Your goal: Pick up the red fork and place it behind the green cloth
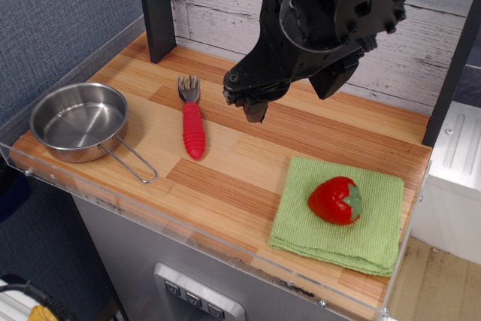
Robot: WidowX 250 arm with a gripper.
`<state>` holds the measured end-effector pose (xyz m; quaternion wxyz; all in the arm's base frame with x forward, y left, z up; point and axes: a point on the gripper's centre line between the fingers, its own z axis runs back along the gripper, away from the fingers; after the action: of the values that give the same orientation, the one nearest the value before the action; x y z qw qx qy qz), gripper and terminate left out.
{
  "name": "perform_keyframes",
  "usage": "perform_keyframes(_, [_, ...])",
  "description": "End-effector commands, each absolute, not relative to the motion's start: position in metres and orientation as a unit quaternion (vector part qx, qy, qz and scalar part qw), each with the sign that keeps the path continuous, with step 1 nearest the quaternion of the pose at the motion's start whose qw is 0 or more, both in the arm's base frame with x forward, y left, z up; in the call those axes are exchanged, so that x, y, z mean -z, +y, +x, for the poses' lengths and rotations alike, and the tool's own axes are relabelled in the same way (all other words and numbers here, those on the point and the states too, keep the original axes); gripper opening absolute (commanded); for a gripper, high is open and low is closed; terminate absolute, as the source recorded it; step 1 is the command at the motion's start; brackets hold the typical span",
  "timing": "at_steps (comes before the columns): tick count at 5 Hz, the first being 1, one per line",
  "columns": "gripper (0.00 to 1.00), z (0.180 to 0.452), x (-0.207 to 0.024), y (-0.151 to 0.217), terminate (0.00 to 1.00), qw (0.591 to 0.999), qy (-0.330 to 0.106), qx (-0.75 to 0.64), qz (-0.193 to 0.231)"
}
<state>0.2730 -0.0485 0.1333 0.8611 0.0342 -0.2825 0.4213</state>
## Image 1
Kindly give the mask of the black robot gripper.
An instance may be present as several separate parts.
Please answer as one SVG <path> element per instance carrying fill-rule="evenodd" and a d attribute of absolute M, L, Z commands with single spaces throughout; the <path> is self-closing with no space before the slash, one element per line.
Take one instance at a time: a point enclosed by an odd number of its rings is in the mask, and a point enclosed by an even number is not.
<path fill-rule="evenodd" d="M 334 0 L 263 0 L 254 48 L 224 78 L 228 103 L 243 105 L 249 123 L 262 123 L 268 102 L 309 79 L 322 100 L 353 75 L 377 47 L 374 34 L 352 39 L 334 29 Z"/>

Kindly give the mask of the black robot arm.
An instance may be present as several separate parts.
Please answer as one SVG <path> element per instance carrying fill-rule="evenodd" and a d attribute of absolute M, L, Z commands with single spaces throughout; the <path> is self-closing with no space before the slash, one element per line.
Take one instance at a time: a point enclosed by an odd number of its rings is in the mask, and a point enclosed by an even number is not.
<path fill-rule="evenodd" d="M 404 20 L 406 0 L 263 0 L 259 39 L 224 77 L 224 96 L 260 123 L 272 101 L 308 79 L 319 98 L 334 95 L 359 60 Z"/>

